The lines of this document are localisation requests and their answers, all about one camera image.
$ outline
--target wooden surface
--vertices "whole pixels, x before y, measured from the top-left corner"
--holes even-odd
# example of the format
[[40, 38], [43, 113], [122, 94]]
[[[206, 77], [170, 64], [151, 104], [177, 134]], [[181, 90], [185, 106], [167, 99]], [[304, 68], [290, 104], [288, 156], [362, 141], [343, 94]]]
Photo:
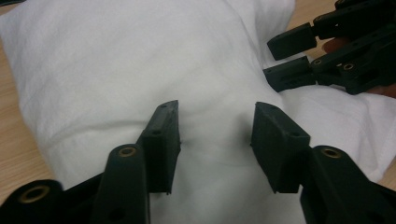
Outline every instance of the wooden surface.
[[[0, 14], [12, 8], [1, 7]], [[297, 0], [290, 27], [312, 21], [329, 11], [333, 11], [333, 1]], [[316, 58], [324, 52], [317, 48], [307, 53]], [[396, 162], [393, 161], [380, 184], [396, 190], [395, 174]], [[23, 124], [15, 85], [3, 48], [0, 48], [0, 204], [14, 189], [33, 180], [52, 177], [35, 140]]]

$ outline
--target white fabric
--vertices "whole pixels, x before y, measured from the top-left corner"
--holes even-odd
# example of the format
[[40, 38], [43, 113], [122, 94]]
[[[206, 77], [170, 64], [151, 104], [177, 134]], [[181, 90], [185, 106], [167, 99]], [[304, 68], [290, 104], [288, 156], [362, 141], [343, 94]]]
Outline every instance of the white fabric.
[[0, 17], [27, 125], [70, 188], [134, 143], [157, 105], [179, 100], [173, 194], [152, 223], [304, 223], [298, 195], [274, 195], [249, 146], [254, 105], [284, 109], [311, 145], [339, 147], [378, 180], [395, 155], [396, 102], [329, 87], [274, 92], [266, 41], [292, 0], [29, 0]]

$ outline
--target light brown table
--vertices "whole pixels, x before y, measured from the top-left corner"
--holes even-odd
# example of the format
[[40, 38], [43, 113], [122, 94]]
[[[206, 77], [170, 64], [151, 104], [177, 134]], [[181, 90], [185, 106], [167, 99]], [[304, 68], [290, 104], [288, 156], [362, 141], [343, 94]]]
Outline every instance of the light brown table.
[[[290, 27], [312, 21], [316, 16], [333, 10], [331, 0], [297, 0]], [[0, 7], [0, 14], [15, 6]], [[309, 55], [323, 54], [320, 48]], [[393, 161], [380, 184], [396, 190], [396, 162]], [[18, 187], [37, 179], [53, 178], [26, 128], [18, 108], [18, 94], [3, 48], [0, 48], [0, 203]]]

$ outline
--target skin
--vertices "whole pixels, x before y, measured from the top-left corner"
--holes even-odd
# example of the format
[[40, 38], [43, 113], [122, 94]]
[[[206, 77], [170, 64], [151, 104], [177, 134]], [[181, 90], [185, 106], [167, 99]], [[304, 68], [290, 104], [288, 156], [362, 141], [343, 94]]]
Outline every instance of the skin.
[[[326, 51], [327, 53], [331, 53], [341, 47], [343, 47], [345, 44], [349, 43], [350, 40], [346, 37], [339, 37], [335, 38], [333, 40], [328, 41], [323, 45], [323, 50]], [[379, 95], [385, 95], [391, 98], [396, 99], [396, 83], [389, 85], [389, 86], [377, 86], [374, 87], [367, 92], [373, 93], [373, 94], [379, 94]]]

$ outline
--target white pillow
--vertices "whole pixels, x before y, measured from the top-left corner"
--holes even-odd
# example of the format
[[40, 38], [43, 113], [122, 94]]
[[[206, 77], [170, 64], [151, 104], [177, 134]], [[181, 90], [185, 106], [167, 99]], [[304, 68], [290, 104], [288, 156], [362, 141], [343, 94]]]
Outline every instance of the white pillow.
[[0, 17], [23, 117], [66, 188], [134, 143], [155, 107], [179, 100], [182, 151], [153, 223], [304, 223], [274, 195], [249, 146], [254, 105], [284, 109], [311, 145], [349, 153], [378, 180], [395, 155], [396, 102], [311, 86], [274, 92], [266, 42], [292, 0], [30, 0]]

